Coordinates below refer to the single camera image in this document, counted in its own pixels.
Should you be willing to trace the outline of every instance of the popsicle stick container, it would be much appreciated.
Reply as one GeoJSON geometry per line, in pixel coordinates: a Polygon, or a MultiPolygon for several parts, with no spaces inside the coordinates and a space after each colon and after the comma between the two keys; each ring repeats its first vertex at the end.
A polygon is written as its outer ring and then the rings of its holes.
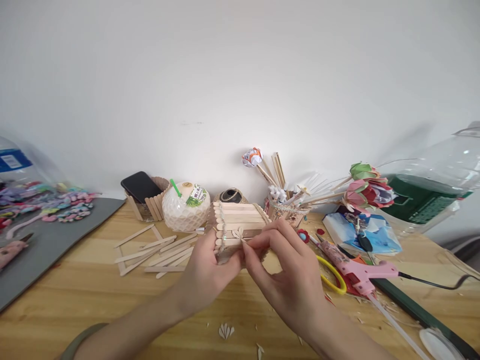
{"type": "Polygon", "coordinates": [[[137,203],[131,195],[125,193],[126,201],[133,210],[136,219],[143,222],[163,220],[162,201],[167,190],[172,187],[170,181],[163,177],[153,176],[151,179],[162,190],[162,193],[154,197],[145,198],[145,204],[137,203]]]}
{"type": "MultiPolygon", "coordinates": [[[[215,230],[215,256],[226,263],[239,249],[270,223],[268,215],[257,204],[214,201],[208,213],[206,230],[215,230]]],[[[263,261],[268,249],[260,254],[263,261]]]]}
{"type": "Polygon", "coordinates": [[[273,200],[270,195],[265,199],[265,212],[271,221],[284,218],[295,230],[298,230],[302,219],[310,210],[312,210],[311,207],[300,210],[292,206],[282,206],[273,200]]]}

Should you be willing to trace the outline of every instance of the pink hot glue gun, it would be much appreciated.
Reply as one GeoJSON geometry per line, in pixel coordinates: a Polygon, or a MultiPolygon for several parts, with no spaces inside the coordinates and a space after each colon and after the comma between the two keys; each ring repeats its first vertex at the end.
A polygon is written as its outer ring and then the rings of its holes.
{"type": "Polygon", "coordinates": [[[321,239],[320,247],[330,261],[344,276],[348,277],[355,289],[367,296],[375,291],[370,279],[396,278],[399,271],[391,262],[380,261],[377,266],[365,265],[350,260],[332,243],[321,239]]]}

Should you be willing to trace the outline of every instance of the blue tissue package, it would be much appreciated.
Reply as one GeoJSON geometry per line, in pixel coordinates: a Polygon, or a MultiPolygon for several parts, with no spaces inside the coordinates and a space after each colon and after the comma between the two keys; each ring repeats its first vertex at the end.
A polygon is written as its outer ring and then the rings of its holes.
{"type": "MultiPolygon", "coordinates": [[[[348,244],[358,251],[364,251],[357,240],[355,227],[338,212],[330,213],[323,219],[328,232],[336,240],[348,244]]],[[[374,254],[392,255],[402,251],[402,247],[392,227],[383,216],[370,215],[365,235],[370,240],[374,254]]]]}

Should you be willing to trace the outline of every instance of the forearm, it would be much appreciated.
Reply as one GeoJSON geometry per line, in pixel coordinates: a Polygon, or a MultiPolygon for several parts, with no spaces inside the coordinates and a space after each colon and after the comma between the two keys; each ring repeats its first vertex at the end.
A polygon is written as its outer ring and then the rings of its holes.
{"type": "Polygon", "coordinates": [[[155,338],[187,316],[175,287],[140,305],[87,338],[74,360],[130,360],[155,338]]]}
{"type": "Polygon", "coordinates": [[[395,359],[336,308],[331,306],[328,310],[325,318],[312,326],[309,339],[305,339],[322,359],[395,359]]]}

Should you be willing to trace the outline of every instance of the origami flower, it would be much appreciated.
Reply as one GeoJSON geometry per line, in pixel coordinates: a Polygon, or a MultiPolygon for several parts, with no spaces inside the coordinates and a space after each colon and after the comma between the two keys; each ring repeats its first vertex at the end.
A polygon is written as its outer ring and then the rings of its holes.
{"type": "Polygon", "coordinates": [[[361,161],[350,166],[350,175],[353,180],[378,179],[380,177],[380,173],[374,167],[361,161]]]}
{"type": "Polygon", "coordinates": [[[241,158],[241,162],[243,165],[245,165],[247,168],[254,168],[258,164],[262,162],[263,159],[263,154],[260,151],[259,148],[252,148],[249,151],[247,151],[241,158]]]}
{"type": "Polygon", "coordinates": [[[342,202],[349,211],[370,215],[367,208],[385,208],[394,203],[395,194],[386,178],[358,179],[351,182],[342,202]]]}

